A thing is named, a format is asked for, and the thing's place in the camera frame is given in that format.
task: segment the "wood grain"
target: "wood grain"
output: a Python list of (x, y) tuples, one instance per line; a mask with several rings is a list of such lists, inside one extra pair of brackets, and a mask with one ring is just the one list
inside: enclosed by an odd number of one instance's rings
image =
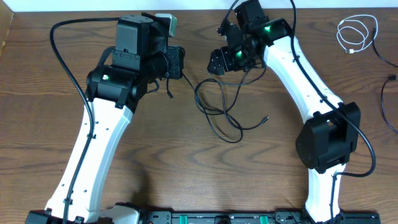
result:
[[(194, 85), (209, 77), (206, 66), (210, 52), (226, 45), (216, 33), (225, 12), (171, 12), (178, 18), (178, 27), (176, 38), (170, 42), (185, 47), (184, 73)], [(139, 12), (15, 15), (0, 59), (0, 223), (23, 223), (29, 210), (44, 208), (78, 135), (83, 103), (51, 50), (51, 26), (68, 19), (132, 13)], [(288, 9), (266, 13), (270, 18), (292, 21)], [(361, 128), (376, 150), (373, 175), (343, 178), (340, 207), (375, 211), (381, 214), (383, 223), (397, 223), (398, 138), (384, 124), (379, 105), (382, 83), (397, 70), (379, 60), (371, 49), (345, 54), (335, 37), (342, 18), (362, 13), (379, 19), (377, 47), (385, 58), (398, 62), (398, 9), (299, 9), (297, 36), (325, 83), (345, 102), (355, 101), (361, 108)], [(74, 24), (57, 31), (60, 53), (80, 83), (85, 83), (102, 51), (114, 44), (115, 32), (115, 22)], [(220, 80), (238, 82), (241, 76), (240, 72), (229, 73)], [(170, 82), (170, 89), (173, 100), (161, 82), (158, 93), (140, 101), (134, 122), (115, 153), (104, 189), (104, 208), (126, 201), (174, 210), (303, 207), (308, 174), (294, 146), (302, 128), (301, 117), (272, 71), (241, 89), (231, 112), (238, 121), (250, 126), (266, 114), (270, 120), (245, 132), (238, 144), (226, 144), (214, 136), (185, 80)], [(230, 102), (236, 89), (226, 89)], [(385, 92), (387, 117), (397, 127), (398, 82), (389, 83)], [(220, 105), (216, 85), (204, 86), (203, 96)], [(224, 119), (214, 121), (229, 136), (238, 137), (237, 130), (229, 128)], [(364, 172), (369, 166), (368, 150), (359, 140), (347, 170)]]

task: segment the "wooden table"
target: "wooden table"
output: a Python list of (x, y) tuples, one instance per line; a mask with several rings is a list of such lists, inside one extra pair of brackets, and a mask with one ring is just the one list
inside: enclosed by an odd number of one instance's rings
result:
[[(225, 12), (171, 12), (178, 18), (178, 27), (170, 43), (187, 51), (184, 72), (194, 85), (209, 77), (210, 52), (226, 45), (216, 33)], [(132, 13), (139, 12), (15, 15), (0, 58), (0, 223), (23, 223), (29, 210), (45, 207), (79, 132), (83, 103), (52, 52), (51, 26), (68, 19)], [(290, 9), (266, 13), (271, 19), (284, 17), (292, 22)], [(355, 101), (361, 108), (361, 128), (377, 154), (373, 175), (343, 178), (340, 207), (378, 212), (383, 223), (397, 223), (398, 137), (380, 113), (381, 85), (397, 70), (379, 60), (371, 48), (348, 55), (336, 41), (339, 21), (362, 13), (379, 19), (377, 47), (385, 58), (398, 62), (398, 9), (299, 9), (297, 37), (325, 83), (345, 102)], [(57, 31), (60, 53), (83, 86), (102, 51), (114, 45), (115, 32), (115, 22), (75, 24)], [(253, 72), (248, 79), (258, 74)], [(220, 79), (238, 82), (241, 77), (241, 72), (231, 72)], [(174, 210), (303, 207), (308, 174), (294, 145), (303, 124), (271, 70), (241, 89), (231, 114), (245, 126), (256, 124), (266, 114), (270, 119), (260, 128), (246, 131), (238, 144), (226, 144), (211, 132), (185, 80), (170, 82), (173, 100), (165, 92), (165, 82), (160, 85), (158, 93), (140, 101), (134, 121), (119, 143), (104, 188), (103, 208), (126, 201)], [(203, 97), (220, 105), (218, 86), (203, 87)], [(229, 102), (235, 91), (227, 88)], [(387, 117), (397, 127), (398, 82), (389, 83), (385, 92)], [(231, 129), (223, 118), (212, 119), (231, 138), (238, 137), (238, 130)], [(365, 172), (370, 162), (368, 149), (359, 139), (346, 170)]]

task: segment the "white cable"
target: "white cable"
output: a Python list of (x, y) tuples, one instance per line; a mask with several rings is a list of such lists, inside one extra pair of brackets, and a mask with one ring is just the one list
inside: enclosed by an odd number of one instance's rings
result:
[[(337, 38), (337, 41), (339, 42), (339, 44), (341, 45), (341, 47), (346, 51), (346, 53), (353, 54), (353, 53), (355, 53), (355, 52), (360, 52), (360, 51), (362, 51), (362, 50), (365, 50), (367, 47), (369, 47), (369, 46), (372, 44), (372, 41), (370, 41), (370, 43), (368, 43), (368, 44), (365, 46), (366, 39), (369, 37), (369, 30), (368, 30), (368, 28), (365, 26), (365, 24), (363, 24), (363, 22), (361, 22), (361, 21), (351, 19), (351, 18), (353, 18), (353, 17), (361, 17), (361, 16), (368, 16), (368, 17), (372, 17), (372, 18), (374, 19), (374, 21), (376, 22), (376, 33), (375, 33), (374, 38), (376, 39), (376, 37), (377, 37), (377, 33), (379, 32), (379, 25), (378, 25), (378, 23), (377, 23), (377, 19), (376, 19), (374, 16), (372, 16), (372, 15), (367, 15), (367, 14), (361, 14), (361, 15), (349, 16), (349, 17), (343, 19), (343, 20), (337, 25), (336, 38)], [(359, 31), (359, 30), (357, 30), (357, 29), (355, 29), (354, 27), (351, 27), (351, 26), (344, 26), (344, 27), (340, 28), (340, 25), (342, 25), (344, 22), (358, 22), (358, 23), (360, 23), (360, 24), (366, 29), (366, 36), (365, 36), (361, 31)], [(343, 38), (343, 36), (341, 35), (341, 31), (342, 31), (343, 29), (353, 29), (353, 30), (355, 30), (356, 32), (360, 33), (360, 34), (362, 35), (362, 38), (363, 38), (362, 41), (361, 41), (361, 42), (358, 42), (358, 43), (354, 43), (354, 42), (349, 42), (349, 41), (345, 40), (345, 39)], [(346, 43), (346, 44), (351, 44), (351, 45), (360, 45), (360, 44), (362, 44), (362, 47), (361, 47), (359, 50), (354, 50), (354, 49), (348, 49), (348, 50), (347, 50), (347, 48), (344, 47), (344, 45), (341, 43), (340, 39), (341, 39), (344, 43)]]

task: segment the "cable plug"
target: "cable plug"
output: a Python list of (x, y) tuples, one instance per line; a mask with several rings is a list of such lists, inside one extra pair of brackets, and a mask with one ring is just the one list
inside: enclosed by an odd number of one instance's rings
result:
[(396, 79), (397, 79), (396, 75), (391, 75), (391, 76), (388, 77), (388, 80), (390, 80), (390, 81), (394, 81)]

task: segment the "green connector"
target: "green connector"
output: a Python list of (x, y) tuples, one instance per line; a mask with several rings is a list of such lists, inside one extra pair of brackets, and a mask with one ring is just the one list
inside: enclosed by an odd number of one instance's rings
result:
[(188, 224), (188, 216), (187, 215), (180, 215), (180, 224)]
[(260, 224), (269, 224), (268, 217), (267, 216), (261, 216), (260, 217)]

